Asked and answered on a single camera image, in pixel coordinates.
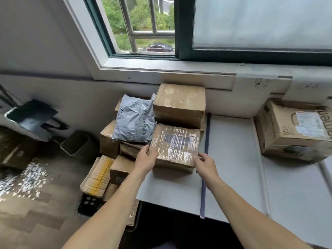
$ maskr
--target hand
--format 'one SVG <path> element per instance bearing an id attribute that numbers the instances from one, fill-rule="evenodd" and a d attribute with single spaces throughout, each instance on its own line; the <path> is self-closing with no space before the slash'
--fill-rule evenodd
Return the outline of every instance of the hand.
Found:
<path id="1" fill-rule="evenodd" d="M 214 183 L 220 180 L 217 167 L 214 160 L 207 154 L 198 153 L 199 157 L 194 157 L 193 161 L 196 164 L 196 172 L 205 181 L 209 190 Z"/>
<path id="2" fill-rule="evenodd" d="M 158 157 L 157 151 L 150 151 L 150 153 L 147 154 L 149 147 L 150 145 L 145 145 L 137 154 L 135 161 L 134 170 L 138 171 L 143 177 L 145 177 L 147 173 L 152 170 L 154 164 L 156 163 L 156 158 Z"/>

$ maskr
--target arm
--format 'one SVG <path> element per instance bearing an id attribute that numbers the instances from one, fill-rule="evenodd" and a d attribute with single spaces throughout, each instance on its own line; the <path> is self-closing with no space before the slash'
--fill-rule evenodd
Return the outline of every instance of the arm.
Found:
<path id="1" fill-rule="evenodd" d="M 138 153 L 135 167 L 114 195 L 82 225 L 62 249 L 116 249 L 126 228 L 137 192 L 153 168 L 158 153 L 147 155 L 149 145 Z"/>
<path id="2" fill-rule="evenodd" d="M 310 249 L 289 230 L 248 204 L 218 175 L 207 154 L 195 157 L 197 173 L 205 180 L 236 236 L 246 249 Z"/>

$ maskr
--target black car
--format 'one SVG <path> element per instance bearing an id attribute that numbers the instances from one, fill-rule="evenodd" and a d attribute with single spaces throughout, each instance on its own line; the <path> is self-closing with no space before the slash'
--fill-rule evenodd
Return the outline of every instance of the black car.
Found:
<path id="1" fill-rule="evenodd" d="M 147 51 L 173 52 L 173 46 L 162 42 L 154 42 L 148 45 Z"/>

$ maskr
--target window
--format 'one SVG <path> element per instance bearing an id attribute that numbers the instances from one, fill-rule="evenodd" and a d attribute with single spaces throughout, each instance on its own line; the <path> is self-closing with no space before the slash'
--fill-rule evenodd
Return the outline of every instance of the window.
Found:
<path id="1" fill-rule="evenodd" d="M 332 65 L 332 0 L 85 3 L 110 57 Z"/>

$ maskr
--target gray trash bin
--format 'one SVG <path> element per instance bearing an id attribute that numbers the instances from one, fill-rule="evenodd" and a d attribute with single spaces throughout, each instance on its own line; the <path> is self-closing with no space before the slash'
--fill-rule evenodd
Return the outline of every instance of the gray trash bin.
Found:
<path id="1" fill-rule="evenodd" d="M 80 130 L 72 133 L 61 143 L 60 147 L 70 156 L 84 162 L 92 162 L 99 152 L 98 146 Z"/>

